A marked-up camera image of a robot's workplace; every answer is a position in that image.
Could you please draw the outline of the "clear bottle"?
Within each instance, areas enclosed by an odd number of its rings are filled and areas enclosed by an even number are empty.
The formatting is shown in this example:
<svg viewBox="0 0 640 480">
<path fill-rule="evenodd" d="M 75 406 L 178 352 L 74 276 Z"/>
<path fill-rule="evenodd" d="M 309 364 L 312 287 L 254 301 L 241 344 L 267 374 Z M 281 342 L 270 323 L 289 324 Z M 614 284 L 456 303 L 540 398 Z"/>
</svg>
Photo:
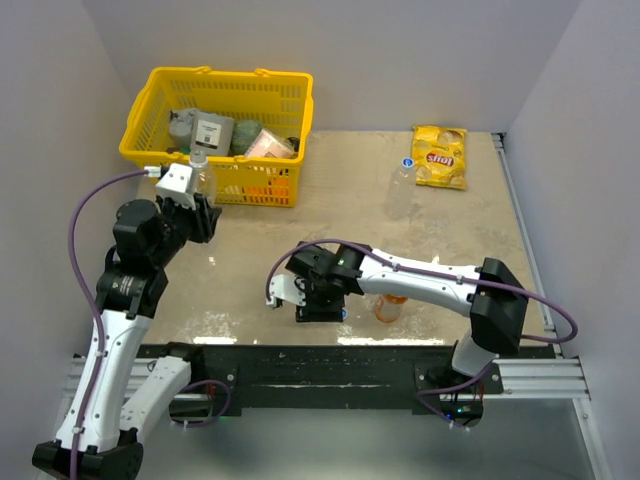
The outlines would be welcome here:
<svg viewBox="0 0 640 480">
<path fill-rule="evenodd" d="M 189 164 L 196 176 L 196 192 L 203 195 L 208 203 L 213 205 L 217 193 L 217 179 L 206 153 L 202 150 L 192 150 Z"/>
<path fill-rule="evenodd" d="M 415 166 L 406 169 L 402 160 L 391 174 L 386 198 L 385 212 L 392 219 L 401 219 L 408 214 L 416 185 Z"/>
</svg>

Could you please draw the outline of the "blue Pocari Sweat cap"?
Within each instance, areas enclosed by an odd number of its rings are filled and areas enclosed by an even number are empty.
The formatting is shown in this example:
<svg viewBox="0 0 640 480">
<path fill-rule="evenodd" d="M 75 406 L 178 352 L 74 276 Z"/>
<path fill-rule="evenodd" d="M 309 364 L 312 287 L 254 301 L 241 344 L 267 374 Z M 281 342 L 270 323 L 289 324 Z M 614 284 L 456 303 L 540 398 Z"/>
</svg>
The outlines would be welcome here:
<svg viewBox="0 0 640 480">
<path fill-rule="evenodd" d="M 406 169 L 412 169 L 415 166 L 415 162 L 412 158 L 406 157 L 402 160 L 402 166 Z"/>
</svg>

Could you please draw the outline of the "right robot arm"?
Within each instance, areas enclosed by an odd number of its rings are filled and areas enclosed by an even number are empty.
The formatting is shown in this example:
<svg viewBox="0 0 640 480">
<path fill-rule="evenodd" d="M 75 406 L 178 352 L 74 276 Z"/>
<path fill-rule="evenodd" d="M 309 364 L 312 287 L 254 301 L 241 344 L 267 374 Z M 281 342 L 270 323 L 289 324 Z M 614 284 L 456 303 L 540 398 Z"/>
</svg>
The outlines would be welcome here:
<svg viewBox="0 0 640 480">
<path fill-rule="evenodd" d="M 520 350 L 528 300 L 506 264 L 487 257 L 479 266 L 447 266 L 402 258 L 366 244 L 341 241 L 332 252 L 301 242 L 285 269 L 303 281 L 304 300 L 336 306 L 349 294 L 390 295 L 428 303 L 470 320 L 445 369 L 448 386 L 469 392 L 498 356 Z"/>
</svg>

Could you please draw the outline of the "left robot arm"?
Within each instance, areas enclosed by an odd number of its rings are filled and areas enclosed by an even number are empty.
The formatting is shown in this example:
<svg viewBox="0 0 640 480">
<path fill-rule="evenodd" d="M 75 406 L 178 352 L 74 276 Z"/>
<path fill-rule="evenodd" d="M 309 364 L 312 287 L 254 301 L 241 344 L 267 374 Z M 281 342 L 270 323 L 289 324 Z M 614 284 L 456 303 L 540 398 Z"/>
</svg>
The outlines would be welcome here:
<svg viewBox="0 0 640 480">
<path fill-rule="evenodd" d="M 141 386 L 126 394 L 134 362 L 168 284 L 166 266 L 188 242 L 206 244 L 221 215 L 197 194 L 188 208 L 170 198 L 123 204 L 114 246 L 96 285 L 101 323 L 92 332 L 75 397 L 53 440 L 32 464 L 56 479 L 133 479 L 145 440 L 181 391 L 207 380 L 201 348 L 169 343 Z"/>
</svg>

